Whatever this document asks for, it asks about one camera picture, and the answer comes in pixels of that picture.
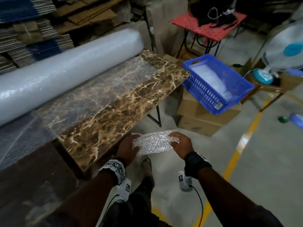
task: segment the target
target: red table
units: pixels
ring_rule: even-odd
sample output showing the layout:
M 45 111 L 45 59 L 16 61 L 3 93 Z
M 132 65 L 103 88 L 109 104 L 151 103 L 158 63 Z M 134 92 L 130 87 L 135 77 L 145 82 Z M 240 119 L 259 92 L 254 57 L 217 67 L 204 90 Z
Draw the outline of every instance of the red table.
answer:
M 247 17 L 247 15 L 245 14 L 241 14 L 238 12 L 235 12 L 234 15 L 237 18 L 237 22 L 232 26 L 232 27 L 228 27 L 228 25 L 223 25 L 219 28 L 211 28 L 211 26 L 214 26 L 214 23 L 210 23 L 210 24 L 206 24 L 206 25 L 202 25 L 201 27 L 199 27 L 198 25 L 198 19 L 191 16 L 189 14 L 189 12 L 187 12 L 186 14 L 183 14 L 182 16 L 177 17 L 176 19 L 172 20 L 171 23 L 173 25 L 179 26 L 181 28 L 184 28 L 185 33 L 184 33 L 184 40 L 183 43 L 181 45 L 181 48 L 178 52 L 177 57 L 179 56 L 181 49 L 183 47 L 183 45 L 185 46 L 186 50 L 189 53 L 194 54 L 193 52 L 191 52 L 186 45 L 186 38 L 189 32 L 193 32 L 195 33 L 195 37 L 194 37 L 194 41 L 191 45 L 191 47 L 193 46 L 195 40 L 197 39 L 197 42 L 199 45 L 201 45 L 202 47 L 206 48 L 205 50 L 205 54 L 210 52 L 210 49 L 217 46 L 217 50 L 214 56 L 217 55 L 221 40 L 230 32 L 232 31 L 234 28 L 236 28 L 238 25 L 240 25 L 240 23 Z M 199 36 L 201 37 L 206 37 L 208 38 L 208 42 L 207 45 L 203 45 L 202 43 L 199 42 Z

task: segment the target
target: wristband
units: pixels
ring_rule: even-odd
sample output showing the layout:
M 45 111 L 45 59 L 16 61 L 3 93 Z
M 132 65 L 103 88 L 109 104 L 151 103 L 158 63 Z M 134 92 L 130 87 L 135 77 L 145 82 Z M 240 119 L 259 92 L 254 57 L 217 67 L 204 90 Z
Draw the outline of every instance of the wristband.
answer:
M 207 167 L 212 168 L 211 164 L 204 156 L 199 155 L 194 151 L 185 156 L 185 176 L 198 179 L 198 171 Z
M 111 173 L 114 182 L 120 185 L 126 177 L 126 162 L 122 158 L 114 158 L 109 160 L 103 167 L 101 167 L 99 172 L 109 172 Z

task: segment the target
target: blue basket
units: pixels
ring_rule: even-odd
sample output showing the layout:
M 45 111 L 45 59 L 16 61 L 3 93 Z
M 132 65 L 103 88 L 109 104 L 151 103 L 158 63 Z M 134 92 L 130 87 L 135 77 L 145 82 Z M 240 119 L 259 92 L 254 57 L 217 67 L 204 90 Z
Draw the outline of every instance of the blue basket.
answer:
M 227 91 L 232 94 L 232 98 L 228 100 L 223 98 L 191 69 L 192 64 L 195 63 L 195 66 L 199 66 L 200 62 L 200 65 L 206 64 L 217 74 L 225 84 Z M 184 88 L 214 115 L 219 115 L 239 103 L 254 88 L 252 83 L 240 76 L 234 69 L 228 67 L 210 54 L 184 61 L 182 67 L 191 72 L 191 75 L 183 82 Z

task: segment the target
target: bubble wrap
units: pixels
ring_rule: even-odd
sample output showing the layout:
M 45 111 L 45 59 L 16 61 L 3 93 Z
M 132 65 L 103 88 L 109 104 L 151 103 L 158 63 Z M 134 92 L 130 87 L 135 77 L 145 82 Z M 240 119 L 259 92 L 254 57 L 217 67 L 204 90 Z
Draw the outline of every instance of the bubble wrap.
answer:
M 169 142 L 179 143 L 179 138 L 168 136 L 174 132 L 178 132 L 178 130 L 160 131 L 145 135 L 139 134 L 141 136 L 133 141 L 132 146 L 133 148 L 140 147 L 137 156 L 174 150 Z

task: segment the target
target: person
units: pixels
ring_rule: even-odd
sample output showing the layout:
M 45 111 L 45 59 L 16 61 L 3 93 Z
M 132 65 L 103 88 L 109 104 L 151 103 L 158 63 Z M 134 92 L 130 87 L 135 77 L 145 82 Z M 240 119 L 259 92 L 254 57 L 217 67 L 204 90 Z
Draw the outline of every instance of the person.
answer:
M 170 136 L 179 138 L 179 143 L 170 143 L 170 145 L 185 161 L 185 175 L 199 180 L 214 213 L 224 227 L 283 226 L 270 211 L 256 205 L 214 171 L 211 164 L 194 151 L 189 137 L 180 133 L 172 133 Z M 139 151 L 138 148 L 132 148 L 132 141 L 137 137 L 139 136 L 127 136 L 119 145 L 114 160 L 121 162 L 124 167 L 134 160 Z M 167 223 L 151 213 L 154 179 L 152 164 L 148 157 L 142 161 L 141 168 L 144 173 L 141 185 L 129 196 L 127 202 L 114 202 L 110 206 L 100 227 L 169 227 Z M 101 170 L 79 193 L 42 221 L 39 227 L 95 227 L 107 197 L 117 183 L 117 178 L 111 171 Z

